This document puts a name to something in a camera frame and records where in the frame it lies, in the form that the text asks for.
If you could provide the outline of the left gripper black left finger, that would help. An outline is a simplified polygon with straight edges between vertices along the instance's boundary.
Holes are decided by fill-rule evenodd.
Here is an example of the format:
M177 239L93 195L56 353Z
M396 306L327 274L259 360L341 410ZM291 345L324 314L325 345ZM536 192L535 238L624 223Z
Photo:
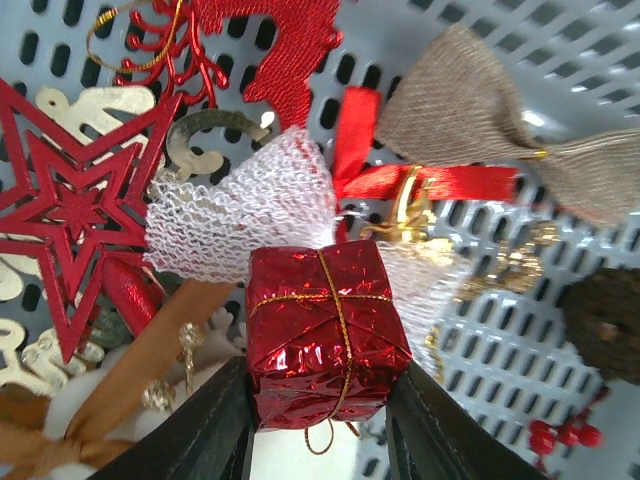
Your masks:
M243 480L254 428L247 362L227 361L156 430L90 480Z

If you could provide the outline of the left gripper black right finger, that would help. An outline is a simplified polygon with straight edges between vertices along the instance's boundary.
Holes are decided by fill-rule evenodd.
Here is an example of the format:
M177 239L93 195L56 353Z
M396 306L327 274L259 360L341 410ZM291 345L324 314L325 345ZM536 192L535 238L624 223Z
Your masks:
M389 396L386 434L393 479L546 479L496 441L414 362Z

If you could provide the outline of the red gift box ornament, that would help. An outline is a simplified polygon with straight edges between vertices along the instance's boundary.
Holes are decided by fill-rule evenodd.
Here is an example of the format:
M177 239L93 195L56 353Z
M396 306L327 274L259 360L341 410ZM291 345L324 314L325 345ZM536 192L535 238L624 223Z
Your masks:
M255 250L247 356L259 428L373 416L411 361L398 306L371 240Z

